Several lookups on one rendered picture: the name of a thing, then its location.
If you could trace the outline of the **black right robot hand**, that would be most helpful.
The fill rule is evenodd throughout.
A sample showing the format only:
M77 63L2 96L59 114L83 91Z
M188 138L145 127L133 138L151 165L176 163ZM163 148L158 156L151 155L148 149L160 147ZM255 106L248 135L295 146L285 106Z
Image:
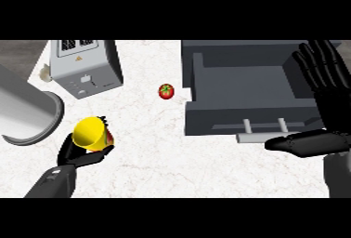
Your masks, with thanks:
M270 139L264 148L301 158L351 149L351 72L329 40L310 40L292 53L314 93L323 129Z

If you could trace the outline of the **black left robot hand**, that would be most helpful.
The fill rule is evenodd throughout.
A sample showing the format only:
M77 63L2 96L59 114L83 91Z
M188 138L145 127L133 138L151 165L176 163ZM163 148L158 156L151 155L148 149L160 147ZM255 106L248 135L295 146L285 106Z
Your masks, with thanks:
M114 144L109 145L102 151L93 152L74 144L71 135L73 132L68 134L61 147L61 151L58 154L58 165L73 165L76 168L78 168L81 166L101 163L114 149Z

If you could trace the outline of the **yellow cup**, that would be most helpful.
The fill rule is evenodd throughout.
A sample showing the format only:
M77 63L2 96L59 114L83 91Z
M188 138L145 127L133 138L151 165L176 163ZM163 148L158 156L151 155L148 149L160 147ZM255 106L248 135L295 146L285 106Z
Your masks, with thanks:
M89 151L102 151L114 144L114 137L108 131L108 124L98 116L84 118L73 130L74 144Z

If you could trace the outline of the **grey open drawer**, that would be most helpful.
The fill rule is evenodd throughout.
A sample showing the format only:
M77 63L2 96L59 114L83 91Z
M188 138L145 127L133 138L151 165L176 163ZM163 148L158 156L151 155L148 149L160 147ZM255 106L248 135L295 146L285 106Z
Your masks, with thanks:
M320 113L298 63L282 66L205 67L201 53L192 58L192 101L186 103L186 134L279 131L283 118L295 132L323 127Z

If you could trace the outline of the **large grey round pot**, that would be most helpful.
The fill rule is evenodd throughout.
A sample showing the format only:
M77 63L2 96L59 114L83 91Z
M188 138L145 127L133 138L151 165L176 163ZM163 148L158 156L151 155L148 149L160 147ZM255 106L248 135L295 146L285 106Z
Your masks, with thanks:
M17 146L45 140L65 114L61 97L42 91L0 65L0 137Z

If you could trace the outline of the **grey cabinet body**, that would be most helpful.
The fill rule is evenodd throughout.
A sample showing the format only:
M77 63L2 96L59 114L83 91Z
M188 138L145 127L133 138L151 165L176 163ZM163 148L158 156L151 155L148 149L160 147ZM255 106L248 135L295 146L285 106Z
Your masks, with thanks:
M282 66L306 40L183 40L183 87L191 87L192 58L201 53L205 67Z

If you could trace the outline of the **pale garlic bulb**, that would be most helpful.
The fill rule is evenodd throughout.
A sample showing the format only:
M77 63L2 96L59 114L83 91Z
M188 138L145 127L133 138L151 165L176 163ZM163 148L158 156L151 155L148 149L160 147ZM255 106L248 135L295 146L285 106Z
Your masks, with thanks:
M45 82L50 82L52 81L52 77L50 77L50 67L48 65L43 66L43 69L40 70L40 79Z

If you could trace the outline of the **red tomato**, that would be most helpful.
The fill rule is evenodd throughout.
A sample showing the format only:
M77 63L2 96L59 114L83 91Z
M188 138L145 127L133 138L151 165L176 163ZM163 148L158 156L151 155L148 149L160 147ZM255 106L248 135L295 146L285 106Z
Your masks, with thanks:
M160 97L163 99L171 99L174 96L174 87L171 84L163 84L160 87Z

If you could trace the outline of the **grey toaster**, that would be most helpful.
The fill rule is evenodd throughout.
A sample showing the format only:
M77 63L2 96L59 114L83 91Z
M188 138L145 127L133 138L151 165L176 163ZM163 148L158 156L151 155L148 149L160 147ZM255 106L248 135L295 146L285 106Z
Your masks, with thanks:
M49 75L67 92L83 99L124 84L114 40L52 40Z

